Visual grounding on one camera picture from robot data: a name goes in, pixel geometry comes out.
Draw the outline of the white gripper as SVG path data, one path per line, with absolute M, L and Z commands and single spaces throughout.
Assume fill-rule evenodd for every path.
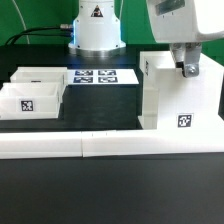
M 171 43 L 175 67 L 183 69 L 184 77 L 198 76 L 199 42 L 224 38 L 224 0 L 146 0 L 146 4 L 155 41 Z

